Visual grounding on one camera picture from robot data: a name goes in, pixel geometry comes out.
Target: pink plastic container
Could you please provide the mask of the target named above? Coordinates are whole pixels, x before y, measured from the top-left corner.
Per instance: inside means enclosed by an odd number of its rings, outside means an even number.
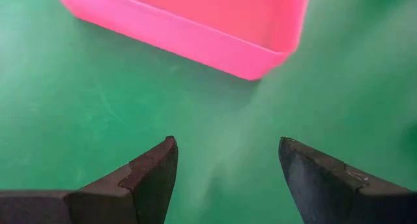
[[[296,49],[308,0],[61,0],[76,17],[244,79]]]

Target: pink tray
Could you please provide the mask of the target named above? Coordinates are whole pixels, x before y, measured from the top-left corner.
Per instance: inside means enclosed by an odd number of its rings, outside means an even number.
[[[308,0],[61,0],[76,17],[244,79],[297,47]]]

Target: green surface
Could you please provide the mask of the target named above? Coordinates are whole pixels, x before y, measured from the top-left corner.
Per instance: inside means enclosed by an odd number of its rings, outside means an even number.
[[[298,51],[249,82],[0,0],[0,188],[78,188],[174,135],[167,224],[301,223],[286,135],[417,189],[416,4],[310,0]]]

